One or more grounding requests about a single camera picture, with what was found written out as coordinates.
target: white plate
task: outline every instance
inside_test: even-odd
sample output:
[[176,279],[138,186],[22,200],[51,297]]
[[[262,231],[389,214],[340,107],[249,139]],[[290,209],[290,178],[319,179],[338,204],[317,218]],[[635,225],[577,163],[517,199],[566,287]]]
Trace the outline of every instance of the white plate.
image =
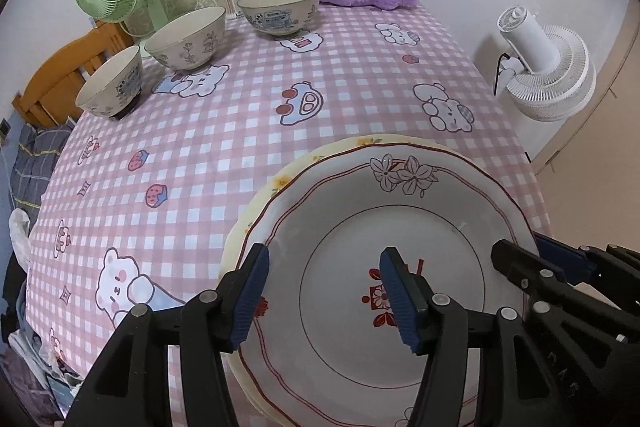
[[[400,340],[380,253],[398,248],[435,292],[468,309],[522,313],[523,293],[491,264],[503,238],[537,252],[516,203],[466,158],[393,135],[321,147],[274,176],[227,239],[222,273],[254,243],[271,255],[263,304],[230,366],[252,403],[283,425],[403,426],[426,357]],[[478,363],[470,350],[464,423]]]

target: gray blanket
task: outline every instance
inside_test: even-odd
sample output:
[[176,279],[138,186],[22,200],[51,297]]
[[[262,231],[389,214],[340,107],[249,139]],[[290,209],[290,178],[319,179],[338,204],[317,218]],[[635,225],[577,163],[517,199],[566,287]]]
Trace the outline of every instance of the gray blanket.
[[31,227],[36,223],[41,197],[71,130],[68,125],[37,129],[28,123],[22,128],[11,173],[11,191],[15,208],[28,214]]

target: wooden chair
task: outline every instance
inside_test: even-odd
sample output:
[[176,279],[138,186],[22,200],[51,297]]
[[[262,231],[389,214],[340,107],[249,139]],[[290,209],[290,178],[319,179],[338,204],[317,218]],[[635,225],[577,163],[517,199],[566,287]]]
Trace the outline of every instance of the wooden chair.
[[53,127],[71,116],[80,118],[76,96],[84,84],[81,68],[95,73],[107,58],[133,45],[117,24],[96,22],[97,28],[56,51],[31,78],[24,94],[16,94],[13,106],[31,124]]

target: pink checkered tablecloth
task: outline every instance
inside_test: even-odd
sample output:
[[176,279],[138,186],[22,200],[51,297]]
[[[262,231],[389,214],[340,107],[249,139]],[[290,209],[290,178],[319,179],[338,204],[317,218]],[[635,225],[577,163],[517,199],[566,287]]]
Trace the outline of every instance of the pink checkered tablecloth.
[[[226,234],[255,192],[334,140],[382,132],[433,139],[492,174],[532,229],[549,234],[507,117],[421,8],[321,6],[308,32],[289,40],[235,20],[204,70],[180,76],[152,58],[144,65],[133,113],[119,122],[82,116],[31,233],[27,319],[83,375],[132,297],[153,293],[161,308],[215,287]],[[174,425],[185,423],[178,363],[175,348]],[[270,424],[228,380],[241,425]]]

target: beige floor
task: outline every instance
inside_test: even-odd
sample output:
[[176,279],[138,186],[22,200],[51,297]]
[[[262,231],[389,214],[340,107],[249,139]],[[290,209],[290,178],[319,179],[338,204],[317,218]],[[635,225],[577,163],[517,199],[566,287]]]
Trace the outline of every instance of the beige floor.
[[538,180],[556,239],[640,251],[640,46]]

